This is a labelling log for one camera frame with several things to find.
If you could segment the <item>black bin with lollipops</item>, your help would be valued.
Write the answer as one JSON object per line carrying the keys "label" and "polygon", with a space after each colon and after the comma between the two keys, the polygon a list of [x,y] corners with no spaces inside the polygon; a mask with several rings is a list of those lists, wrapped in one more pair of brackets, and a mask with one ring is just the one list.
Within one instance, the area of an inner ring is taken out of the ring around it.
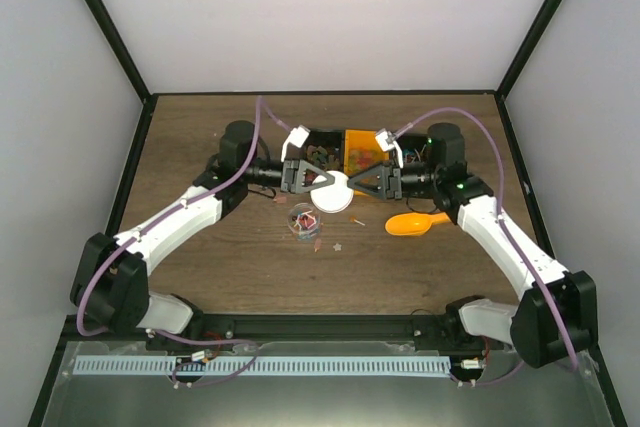
{"label": "black bin with lollipops", "polygon": [[428,164],[433,150],[433,139],[427,134],[406,133],[396,140],[401,153],[401,167],[415,163]]}

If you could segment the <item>white round lid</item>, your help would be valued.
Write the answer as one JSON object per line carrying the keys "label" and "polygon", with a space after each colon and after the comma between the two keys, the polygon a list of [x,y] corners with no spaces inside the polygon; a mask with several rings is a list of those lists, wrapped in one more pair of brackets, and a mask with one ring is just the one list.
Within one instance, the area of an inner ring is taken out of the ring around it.
{"label": "white round lid", "polygon": [[334,183],[310,192],[313,205],[320,211],[335,214],[344,211],[352,202],[354,190],[348,186],[349,177],[340,171],[329,171]]}

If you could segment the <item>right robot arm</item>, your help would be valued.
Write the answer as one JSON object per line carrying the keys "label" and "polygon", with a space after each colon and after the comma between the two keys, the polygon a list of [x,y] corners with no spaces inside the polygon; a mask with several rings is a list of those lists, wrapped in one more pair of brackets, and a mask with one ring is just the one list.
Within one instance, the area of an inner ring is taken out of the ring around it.
{"label": "right robot arm", "polygon": [[421,160],[378,162],[350,175],[348,186],[381,200],[432,200],[482,247],[514,289],[516,305],[482,296],[450,304],[452,319],[444,336],[451,347],[468,349],[483,336],[514,347],[527,365],[539,368],[597,343],[593,279],[584,271],[569,271],[543,251],[509,217],[493,190],[469,172],[458,126],[431,125]]}

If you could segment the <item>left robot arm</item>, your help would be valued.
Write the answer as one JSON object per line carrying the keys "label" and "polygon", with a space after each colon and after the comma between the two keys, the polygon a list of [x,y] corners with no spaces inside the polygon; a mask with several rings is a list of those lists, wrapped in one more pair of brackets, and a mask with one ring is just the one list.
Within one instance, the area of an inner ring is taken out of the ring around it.
{"label": "left robot arm", "polygon": [[148,220],[115,236],[98,233],[86,242],[70,294],[81,335],[160,330],[184,351],[203,342],[205,328],[193,318],[191,304],[150,290],[153,271],[196,233],[228,216],[246,198],[249,184],[299,194],[336,182],[335,175],[304,160],[258,158],[258,141],[254,131],[241,146],[246,156],[240,166],[215,159],[184,193]]}

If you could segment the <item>yellow bin with star candies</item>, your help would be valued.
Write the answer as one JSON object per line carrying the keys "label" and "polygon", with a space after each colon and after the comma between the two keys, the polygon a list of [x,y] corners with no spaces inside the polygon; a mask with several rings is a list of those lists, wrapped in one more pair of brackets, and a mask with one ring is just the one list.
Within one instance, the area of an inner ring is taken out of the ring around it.
{"label": "yellow bin with star candies", "polygon": [[373,165],[388,160],[375,139],[375,131],[347,129],[344,136],[344,173],[357,174]]}

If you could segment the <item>black bin with popsicle candies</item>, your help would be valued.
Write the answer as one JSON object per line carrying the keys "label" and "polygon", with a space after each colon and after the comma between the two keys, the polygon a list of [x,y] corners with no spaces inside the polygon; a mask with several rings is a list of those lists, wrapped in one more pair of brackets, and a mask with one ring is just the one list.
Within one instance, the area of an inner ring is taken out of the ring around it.
{"label": "black bin with popsicle candies", "polygon": [[344,171],[345,131],[311,129],[300,148],[300,158],[322,171]]}

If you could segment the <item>clear plastic cup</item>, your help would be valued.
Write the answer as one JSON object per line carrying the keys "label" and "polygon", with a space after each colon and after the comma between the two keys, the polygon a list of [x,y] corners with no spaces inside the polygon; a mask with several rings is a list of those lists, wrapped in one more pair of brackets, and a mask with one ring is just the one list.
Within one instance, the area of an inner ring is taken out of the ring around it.
{"label": "clear plastic cup", "polygon": [[289,211],[287,226],[298,241],[315,241],[321,233],[320,211],[309,203],[298,203]]}

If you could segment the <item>orange plastic scoop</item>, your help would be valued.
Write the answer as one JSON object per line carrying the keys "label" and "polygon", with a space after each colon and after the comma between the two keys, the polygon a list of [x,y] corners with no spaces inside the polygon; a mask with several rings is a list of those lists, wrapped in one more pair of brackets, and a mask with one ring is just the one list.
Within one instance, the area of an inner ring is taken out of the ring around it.
{"label": "orange plastic scoop", "polygon": [[422,236],[433,226],[450,223],[446,213],[423,214],[405,213],[389,218],[385,223],[385,231],[392,236]]}

